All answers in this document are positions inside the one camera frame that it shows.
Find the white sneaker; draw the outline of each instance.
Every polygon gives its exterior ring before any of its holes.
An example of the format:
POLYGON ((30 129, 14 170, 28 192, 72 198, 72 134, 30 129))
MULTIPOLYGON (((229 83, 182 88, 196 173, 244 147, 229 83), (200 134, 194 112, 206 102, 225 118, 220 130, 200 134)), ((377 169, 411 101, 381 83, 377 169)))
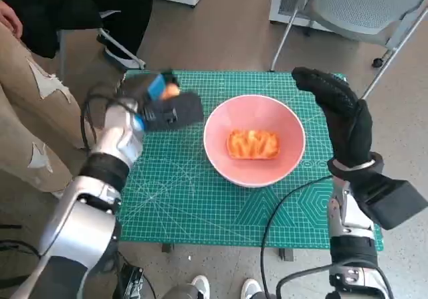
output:
POLYGON ((250 299, 252 296, 261 292, 261 287, 254 279, 247 279, 241 290, 241 299, 250 299))
POLYGON ((51 192, 51 194, 52 194, 54 197, 56 197, 57 199, 61 199, 61 198, 62 198, 62 196, 64 195, 64 190, 51 192))
POLYGON ((115 63, 119 64, 120 67, 125 70, 144 70, 146 68, 146 63, 144 61, 139 60, 139 62, 136 62, 132 59, 120 58, 108 50, 107 47, 104 50, 104 53, 107 58, 110 58, 109 60, 113 59, 115 63))
POLYGON ((192 285, 194 285, 196 289, 202 293, 203 299, 209 299, 209 282, 207 277, 196 276, 192 281, 192 285))

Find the person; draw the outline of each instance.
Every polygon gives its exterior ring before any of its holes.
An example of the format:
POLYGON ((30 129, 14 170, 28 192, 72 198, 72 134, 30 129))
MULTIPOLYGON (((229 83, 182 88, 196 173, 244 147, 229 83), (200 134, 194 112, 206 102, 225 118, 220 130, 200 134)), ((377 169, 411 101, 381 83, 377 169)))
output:
MULTIPOLYGON (((35 54, 53 58, 59 50, 57 32, 103 27, 132 54, 136 54, 150 20, 153 0, 2 0, 0 21, 35 54), (118 11, 103 19, 100 12, 118 11), (8 16, 16 15, 17 21, 8 16)), ((106 39, 104 55, 124 69, 141 64, 106 39)))
POLYGON ((22 124, 13 106, 32 113, 76 148, 83 147, 80 107, 68 88, 47 74, 19 42, 21 31, 13 10, 5 11, 0 4, 0 169, 58 196, 72 174, 22 124))
MULTIPOLYGON (((171 288, 163 299, 209 299, 210 287, 206 276, 196 276, 190 284, 179 284, 171 288)), ((254 279, 247 279, 241 289, 241 299, 265 299, 265 293, 254 279)))

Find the gray chair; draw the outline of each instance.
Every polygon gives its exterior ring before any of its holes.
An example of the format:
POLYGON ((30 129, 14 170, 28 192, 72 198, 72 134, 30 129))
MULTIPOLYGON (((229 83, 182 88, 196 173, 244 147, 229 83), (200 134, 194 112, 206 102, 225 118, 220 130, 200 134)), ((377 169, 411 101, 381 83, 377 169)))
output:
POLYGON ((363 98, 390 66, 417 26, 428 13, 428 0, 298 0, 290 18, 280 46, 272 62, 275 65, 298 12, 303 12, 311 20, 344 37, 375 43, 386 47, 382 58, 373 62, 373 67, 381 67, 366 89, 363 98))
MULTIPOLYGON (((112 15, 114 13, 119 13, 119 10, 109 10, 109 11, 103 11, 100 13, 101 18, 105 18, 109 15, 112 15)), ((58 53, 58 60, 59 60, 59 69, 58 69, 58 78, 60 80, 64 80, 64 75, 66 71, 66 40, 65 40, 65 34, 69 30, 60 30, 57 32, 58 35, 58 41, 60 43, 60 50, 58 53)), ((117 42, 112 36, 108 34, 108 32, 103 28, 98 28, 98 34, 107 39, 110 43, 113 43, 117 48, 122 50, 126 55, 129 56, 130 59, 136 61, 138 65, 140 66, 140 69, 143 70, 146 67, 146 63, 142 61, 140 58, 136 57, 133 53, 131 53, 129 50, 127 50, 125 47, 120 45, 119 42, 117 42)))

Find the orange food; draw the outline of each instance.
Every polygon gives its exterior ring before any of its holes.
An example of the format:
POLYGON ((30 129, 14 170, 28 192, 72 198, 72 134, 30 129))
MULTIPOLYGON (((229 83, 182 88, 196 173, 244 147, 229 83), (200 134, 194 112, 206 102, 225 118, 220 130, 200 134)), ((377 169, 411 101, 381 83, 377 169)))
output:
POLYGON ((176 84, 168 84, 162 95, 160 95, 161 100, 167 100, 173 96, 178 96, 180 94, 180 88, 176 84))
POLYGON ((227 138, 227 151, 234 159, 274 159, 280 153, 280 140, 266 130, 234 130, 227 138))

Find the grid lines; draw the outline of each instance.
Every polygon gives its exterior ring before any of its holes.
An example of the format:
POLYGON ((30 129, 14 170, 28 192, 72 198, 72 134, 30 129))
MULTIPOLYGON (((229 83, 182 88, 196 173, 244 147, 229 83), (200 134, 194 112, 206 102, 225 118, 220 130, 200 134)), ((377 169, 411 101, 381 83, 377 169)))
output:
MULTIPOLYGON (((176 71, 181 88, 202 98, 205 120, 220 103, 261 94, 289 106, 302 121, 306 150, 285 179, 262 189, 226 181, 208 161, 204 124, 150 133, 122 193, 122 240, 260 246, 265 225, 292 189, 328 175, 332 156, 325 117, 313 95, 297 89, 291 74, 176 71)), ((270 247, 328 249, 326 204, 332 182, 324 181, 287 200, 272 225, 270 247)), ((377 229, 377 247, 383 249, 377 229)))

